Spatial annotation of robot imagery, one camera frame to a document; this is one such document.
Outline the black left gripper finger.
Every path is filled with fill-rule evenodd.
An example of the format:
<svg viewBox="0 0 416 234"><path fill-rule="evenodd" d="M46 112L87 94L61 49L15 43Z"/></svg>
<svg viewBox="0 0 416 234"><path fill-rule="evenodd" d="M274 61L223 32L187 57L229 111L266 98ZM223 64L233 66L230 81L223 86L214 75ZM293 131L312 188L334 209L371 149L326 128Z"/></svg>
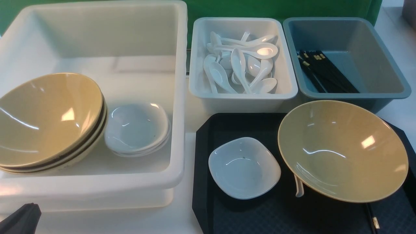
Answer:
<svg viewBox="0 0 416 234"><path fill-rule="evenodd" d="M36 203L26 203L0 223L1 234L34 234L42 215Z"/></svg>

